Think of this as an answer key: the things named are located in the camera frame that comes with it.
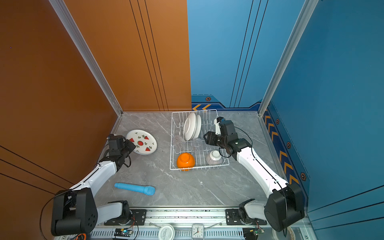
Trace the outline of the white watermelon pattern plate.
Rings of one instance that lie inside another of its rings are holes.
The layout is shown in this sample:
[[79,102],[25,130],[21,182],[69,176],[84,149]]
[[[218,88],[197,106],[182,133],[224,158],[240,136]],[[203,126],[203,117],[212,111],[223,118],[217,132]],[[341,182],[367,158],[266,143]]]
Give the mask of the white watermelon pattern plate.
[[126,139],[136,146],[134,152],[140,155],[150,155],[158,147],[156,139],[144,130],[132,130],[127,133]]

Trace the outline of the white plate teal rim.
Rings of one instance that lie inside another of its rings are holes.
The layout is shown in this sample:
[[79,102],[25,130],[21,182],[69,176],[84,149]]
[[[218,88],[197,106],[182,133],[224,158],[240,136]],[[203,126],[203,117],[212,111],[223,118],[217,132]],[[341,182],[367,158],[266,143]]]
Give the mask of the white plate teal rim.
[[197,117],[195,113],[190,113],[184,123],[184,138],[190,141],[196,130]]

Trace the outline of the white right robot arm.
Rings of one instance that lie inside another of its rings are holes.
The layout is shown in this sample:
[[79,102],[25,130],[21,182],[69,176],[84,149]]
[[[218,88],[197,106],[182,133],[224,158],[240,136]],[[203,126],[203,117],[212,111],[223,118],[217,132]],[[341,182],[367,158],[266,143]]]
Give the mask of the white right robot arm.
[[238,163],[243,165],[259,183],[267,199],[265,204],[247,200],[239,205],[239,215],[244,223],[256,219],[263,220],[277,232],[281,232],[305,217],[304,194],[297,183],[288,183],[277,175],[256,153],[245,139],[237,134],[230,136],[207,132],[204,140],[207,145],[226,150]]

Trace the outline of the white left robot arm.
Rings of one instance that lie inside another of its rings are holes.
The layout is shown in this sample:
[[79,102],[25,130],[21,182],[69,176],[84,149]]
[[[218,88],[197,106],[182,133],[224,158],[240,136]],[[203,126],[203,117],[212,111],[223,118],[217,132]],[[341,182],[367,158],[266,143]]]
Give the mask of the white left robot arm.
[[97,207],[94,197],[104,183],[117,173],[135,144],[124,136],[110,134],[109,149],[97,166],[79,183],[53,198],[51,233],[53,236],[89,234],[109,220],[129,222],[132,214],[127,201],[114,201]]

